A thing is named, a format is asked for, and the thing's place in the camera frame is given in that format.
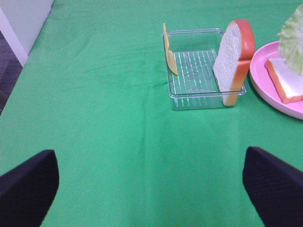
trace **bread slice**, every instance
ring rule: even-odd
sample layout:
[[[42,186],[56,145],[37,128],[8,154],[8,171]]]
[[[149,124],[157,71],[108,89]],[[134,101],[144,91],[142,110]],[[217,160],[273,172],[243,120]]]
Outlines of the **bread slice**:
[[[254,53],[255,37],[249,21],[233,20],[222,37],[213,67],[220,91],[241,90]],[[238,95],[224,96],[223,104],[235,105],[237,99]]]
[[[297,102],[303,99],[303,76],[292,71],[286,64],[285,58],[269,58],[265,67],[282,103]]]

